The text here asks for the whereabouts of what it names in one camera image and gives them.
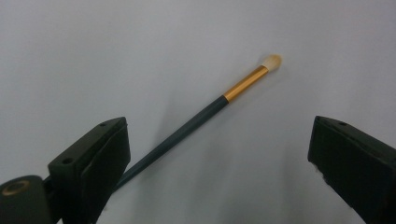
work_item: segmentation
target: brush handle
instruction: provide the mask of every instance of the brush handle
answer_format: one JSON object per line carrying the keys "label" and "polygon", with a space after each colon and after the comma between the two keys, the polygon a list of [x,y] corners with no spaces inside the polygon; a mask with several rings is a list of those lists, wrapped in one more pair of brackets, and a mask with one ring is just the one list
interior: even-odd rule
{"label": "brush handle", "polygon": [[136,175],[138,175],[140,172],[142,172],[144,169],[146,169],[148,166],[150,166],[152,163],[158,160],[163,154],[169,151],[172,147],[174,147],[179,142],[181,142],[181,140],[183,140],[188,135],[193,133],[201,125],[203,125],[214,115],[216,115],[228,103],[229,103],[228,100],[223,95],[221,95],[212,104],[208,105],[203,110],[201,110],[201,112],[199,112],[192,119],[187,121],[187,123],[181,126],[177,131],[172,133],[157,147],[152,149],[150,153],[146,155],[142,160],[140,160],[137,164],[131,167],[127,172],[125,172],[120,178],[120,181],[117,184],[114,191],[122,187],[126,182],[134,178]]}

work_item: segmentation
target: brush bristles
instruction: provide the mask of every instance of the brush bristles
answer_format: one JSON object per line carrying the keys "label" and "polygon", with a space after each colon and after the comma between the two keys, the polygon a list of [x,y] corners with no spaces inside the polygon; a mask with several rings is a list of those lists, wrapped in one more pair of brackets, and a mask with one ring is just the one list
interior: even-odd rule
{"label": "brush bristles", "polygon": [[282,63],[282,58],[277,55],[273,54],[268,56],[264,62],[262,62],[262,66],[266,67],[269,72],[276,70],[280,64]]}

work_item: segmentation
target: gold ferrule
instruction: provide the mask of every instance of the gold ferrule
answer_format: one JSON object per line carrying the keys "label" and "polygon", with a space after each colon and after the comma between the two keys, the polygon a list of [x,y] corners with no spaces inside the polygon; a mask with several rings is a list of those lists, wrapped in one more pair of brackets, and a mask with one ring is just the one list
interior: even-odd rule
{"label": "gold ferrule", "polygon": [[223,96],[231,102],[234,100],[239,94],[241,94],[244,90],[250,87],[253,83],[259,80],[261,77],[265,76],[268,73],[268,69],[264,66],[259,66],[253,72],[251,72],[247,77],[240,80],[236,85],[226,91]]}

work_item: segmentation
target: makeup brush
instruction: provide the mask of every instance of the makeup brush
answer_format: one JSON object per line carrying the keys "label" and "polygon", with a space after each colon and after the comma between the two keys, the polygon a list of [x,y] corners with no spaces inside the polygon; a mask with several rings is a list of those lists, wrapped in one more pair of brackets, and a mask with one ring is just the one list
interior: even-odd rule
{"label": "makeup brush", "polygon": [[222,94],[217,100],[205,107],[201,112],[195,115],[192,119],[187,121],[177,131],[172,133],[168,138],[161,142],[157,147],[152,149],[148,155],[146,155],[137,164],[126,171],[120,178],[114,191],[122,187],[130,179],[134,178],[153,162],[158,160],[163,154],[169,151],[172,147],[178,144],[181,140],[191,134],[193,131],[198,129],[201,125],[211,119],[217,114],[222,108],[228,103],[233,101],[239,94],[245,91],[253,83],[265,76],[267,73],[276,70],[282,63],[282,58],[279,55],[270,55],[267,57],[262,64],[256,68],[253,72],[235,84],[232,88]]}

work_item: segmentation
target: cream-colored bristles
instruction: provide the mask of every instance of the cream-colored bristles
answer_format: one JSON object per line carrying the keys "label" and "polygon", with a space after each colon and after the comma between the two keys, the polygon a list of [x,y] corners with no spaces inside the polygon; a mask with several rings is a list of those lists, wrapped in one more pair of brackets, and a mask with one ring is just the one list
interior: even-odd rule
{"label": "cream-colored bristles", "polygon": [[268,72],[272,72],[276,70],[282,64],[282,58],[280,55],[273,54],[268,56],[264,62],[262,62],[262,66],[268,69]]}

